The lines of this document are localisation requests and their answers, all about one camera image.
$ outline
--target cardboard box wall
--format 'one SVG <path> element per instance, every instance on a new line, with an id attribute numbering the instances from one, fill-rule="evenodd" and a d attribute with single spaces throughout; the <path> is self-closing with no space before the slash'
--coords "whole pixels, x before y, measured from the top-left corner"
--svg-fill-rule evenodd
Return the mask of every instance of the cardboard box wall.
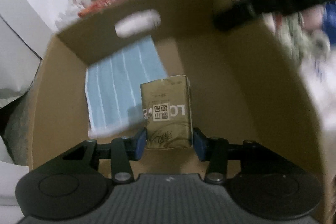
<path id="1" fill-rule="evenodd" d="M 150 34 L 167 73 L 186 74 L 190 80 L 195 127 L 231 143 L 256 140 L 323 181 L 326 167 L 318 119 L 295 69 L 263 21 L 226 33 L 214 28 L 213 13 L 233 1 L 128 0 L 54 36 L 31 98 L 30 169 L 88 138 L 86 67 Z M 116 35 L 119 20 L 148 9 L 160 14 L 159 27 L 128 38 Z M 135 176 L 204 174 L 207 166 L 192 148 L 146 150 L 141 161 L 131 164 Z M 108 166 L 102 163 L 101 171 L 105 173 Z M 238 165 L 232 166 L 230 176 L 238 172 Z M 329 211 L 328 187 L 325 183 L 320 221 Z"/>

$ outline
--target orange object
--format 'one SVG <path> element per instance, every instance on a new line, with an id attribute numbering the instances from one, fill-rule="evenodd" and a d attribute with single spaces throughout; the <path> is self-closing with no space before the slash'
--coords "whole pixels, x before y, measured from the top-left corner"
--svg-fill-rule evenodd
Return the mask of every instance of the orange object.
<path id="1" fill-rule="evenodd" d="M 83 18 L 91 13 L 96 13 L 98 11 L 101 11 L 102 9 L 110 6 L 113 2 L 116 2 L 117 0 L 94 0 L 92 2 L 92 4 L 81 10 L 79 13 L 78 13 L 78 16 Z"/>

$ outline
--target brown cardboard box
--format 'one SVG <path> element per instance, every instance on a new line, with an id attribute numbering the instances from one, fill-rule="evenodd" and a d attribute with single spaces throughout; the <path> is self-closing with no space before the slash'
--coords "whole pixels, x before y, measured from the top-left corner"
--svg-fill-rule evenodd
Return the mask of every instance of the brown cardboard box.
<path id="1" fill-rule="evenodd" d="M 188 148 L 192 126 L 189 83 L 185 75 L 141 85 L 147 148 Z"/>
<path id="2" fill-rule="evenodd" d="M 54 36 L 31 99 L 30 169 L 88 138 L 87 66 L 152 35 L 168 75 L 185 74 L 192 83 L 194 126 L 209 137 L 227 138 L 231 143 L 258 141 L 319 176 L 325 181 L 322 221 L 328 216 L 331 197 L 315 110 L 298 74 L 261 19 L 229 32 L 214 28 L 213 13 L 233 2 L 127 0 Z M 160 26 L 128 38 L 116 35 L 118 21 L 148 9 L 160 14 Z M 131 164 L 135 176 L 154 172 L 204 174 L 206 169 L 192 148 L 146 150 L 139 162 Z M 234 165 L 228 175 L 238 171 L 239 166 Z"/>

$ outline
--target silver bolt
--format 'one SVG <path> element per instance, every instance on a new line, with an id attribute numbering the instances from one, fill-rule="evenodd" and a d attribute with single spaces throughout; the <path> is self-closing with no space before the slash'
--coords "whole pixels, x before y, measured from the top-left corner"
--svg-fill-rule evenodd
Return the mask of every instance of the silver bolt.
<path id="1" fill-rule="evenodd" d="M 212 172 L 207 174 L 207 179 L 210 181 L 221 181 L 224 179 L 224 175 L 218 172 Z"/>
<path id="2" fill-rule="evenodd" d="M 126 181 L 131 178 L 131 174 L 127 172 L 119 172 L 114 175 L 114 178 L 118 181 Z"/>

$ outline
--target oval cutout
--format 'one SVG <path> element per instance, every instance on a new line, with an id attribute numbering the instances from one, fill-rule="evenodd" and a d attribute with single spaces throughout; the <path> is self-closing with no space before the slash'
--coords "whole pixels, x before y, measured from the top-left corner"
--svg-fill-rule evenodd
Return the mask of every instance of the oval cutout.
<path id="1" fill-rule="evenodd" d="M 133 13 L 115 24 L 115 32 L 120 38 L 152 30 L 161 24 L 160 14 L 154 10 Z"/>

